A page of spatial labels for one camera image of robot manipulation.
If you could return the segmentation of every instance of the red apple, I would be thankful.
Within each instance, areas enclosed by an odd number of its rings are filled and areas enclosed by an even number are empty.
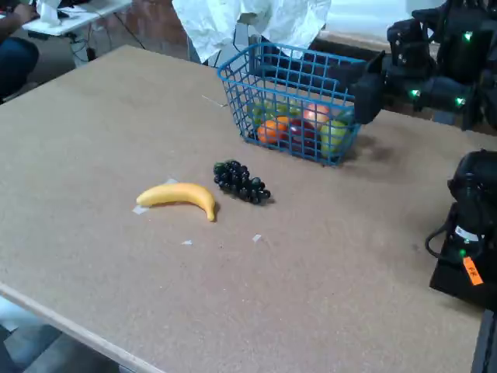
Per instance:
[[[302,119],[293,119],[289,127],[290,136],[284,133],[281,136],[281,144],[290,147],[293,152],[302,153],[302,141],[304,142],[304,154],[315,156],[315,146],[318,134],[314,126]]]
[[[304,119],[319,131],[329,122],[329,106],[309,103],[304,110]]]

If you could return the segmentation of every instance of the orange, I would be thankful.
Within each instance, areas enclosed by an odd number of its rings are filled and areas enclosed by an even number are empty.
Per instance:
[[[264,144],[276,144],[278,139],[288,131],[289,117],[277,117],[267,120],[257,128],[257,137]]]

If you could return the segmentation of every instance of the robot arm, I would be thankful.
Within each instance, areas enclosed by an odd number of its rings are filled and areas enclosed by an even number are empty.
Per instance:
[[[357,121],[371,122],[384,99],[394,96],[415,110],[431,107],[460,113],[463,130],[483,117],[497,128],[496,2],[484,7],[479,0],[447,0],[391,26],[391,54],[370,61],[352,87]],[[433,40],[440,43],[436,60],[429,54]]]

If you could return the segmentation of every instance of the apple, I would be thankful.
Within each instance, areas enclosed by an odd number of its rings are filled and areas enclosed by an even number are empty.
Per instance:
[[[343,122],[334,120],[331,125],[321,127],[321,155],[328,158],[340,149],[340,145],[346,140],[349,127]]]
[[[281,145],[290,147],[292,152],[302,153],[302,143],[304,143],[304,154],[315,156],[316,145],[318,143],[318,132],[314,126],[302,119],[293,119],[290,121],[288,132],[281,136]]]
[[[320,131],[324,124],[329,123],[329,106],[309,103],[304,110],[304,119]]]

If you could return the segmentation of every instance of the white sticker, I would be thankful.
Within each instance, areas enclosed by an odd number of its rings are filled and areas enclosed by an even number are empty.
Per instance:
[[[178,180],[174,180],[174,179],[167,179],[166,182],[164,184],[176,184],[178,183]],[[145,207],[145,206],[140,206],[139,204],[137,204],[134,209],[133,209],[133,212],[136,214],[136,215],[141,215],[143,214],[144,212],[147,212],[148,210],[150,210],[149,207]]]
[[[139,204],[137,204],[134,209],[133,209],[133,212],[136,214],[136,215],[141,215],[143,214],[144,212],[148,211],[148,207],[145,207],[145,206],[140,206]]]
[[[456,235],[458,235],[459,237],[462,237],[463,239],[466,239],[468,241],[478,242],[477,235],[474,235],[471,232],[465,231],[459,225],[456,227]]]

